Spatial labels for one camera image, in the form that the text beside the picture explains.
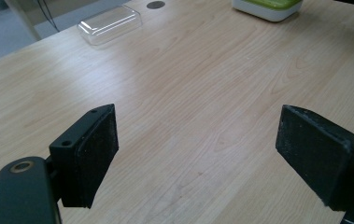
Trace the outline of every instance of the gray floor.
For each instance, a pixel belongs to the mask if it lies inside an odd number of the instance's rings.
[[[96,3],[54,18],[54,21],[60,30],[64,30],[75,26],[85,18],[106,9],[122,5],[127,1],[128,0],[99,0]],[[57,33],[48,22],[38,24],[35,28],[42,38]],[[0,0],[0,58],[33,43],[35,43],[34,39],[26,32],[18,17],[11,12],[3,0]]]

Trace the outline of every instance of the transparent box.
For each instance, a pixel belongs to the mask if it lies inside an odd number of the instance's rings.
[[[127,6],[120,6],[81,21],[78,29],[89,44],[101,45],[141,25],[139,12]]]

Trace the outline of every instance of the wooden table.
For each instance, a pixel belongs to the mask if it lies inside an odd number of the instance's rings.
[[[284,104],[354,132],[354,6],[306,0],[271,23],[229,1],[147,3],[101,47],[72,27],[0,60],[0,169],[114,103],[120,151],[64,223],[339,223],[275,141]]]

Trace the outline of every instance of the wood grain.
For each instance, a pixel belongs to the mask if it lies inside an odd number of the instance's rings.
[[[275,141],[284,104],[354,132],[354,6],[306,0],[280,23],[228,1],[128,6],[143,26],[101,47],[72,27],[0,60],[0,169],[114,103],[120,151],[64,223],[339,223]]]

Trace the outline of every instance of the clear plastic container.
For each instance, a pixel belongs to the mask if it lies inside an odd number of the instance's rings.
[[[81,21],[78,29],[89,44],[101,45],[141,25],[141,16],[137,11],[121,6]]]

